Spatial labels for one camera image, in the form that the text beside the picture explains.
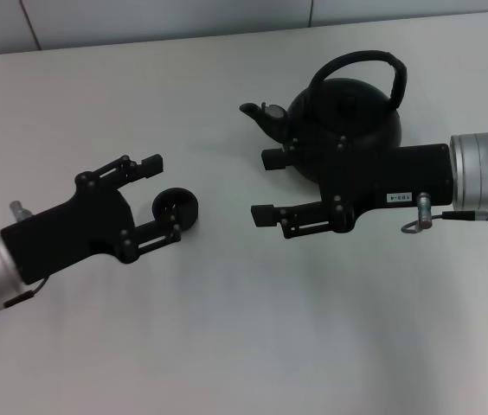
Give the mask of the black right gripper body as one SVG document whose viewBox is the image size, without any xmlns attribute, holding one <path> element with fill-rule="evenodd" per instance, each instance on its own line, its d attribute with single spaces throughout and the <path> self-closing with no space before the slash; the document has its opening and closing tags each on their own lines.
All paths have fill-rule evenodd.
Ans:
<svg viewBox="0 0 488 415">
<path fill-rule="evenodd" d="M 447 144 L 385 151 L 333 151 L 319 168 L 325 220 L 335 233 L 349 233 L 371 210 L 413 208 L 420 194 L 434 206 L 453 199 L 453 172 Z"/>
</svg>

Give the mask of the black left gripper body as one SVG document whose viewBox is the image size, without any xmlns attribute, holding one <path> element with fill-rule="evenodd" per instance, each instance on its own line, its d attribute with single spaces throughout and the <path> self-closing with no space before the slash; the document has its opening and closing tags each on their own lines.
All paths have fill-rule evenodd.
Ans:
<svg viewBox="0 0 488 415">
<path fill-rule="evenodd" d="M 0 230 L 25 284 L 93 255 L 107 254 L 123 264 L 138 259 L 132 211 L 119 192 L 131 180 L 120 173 L 81 178 L 68 201 Z"/>
</svg>

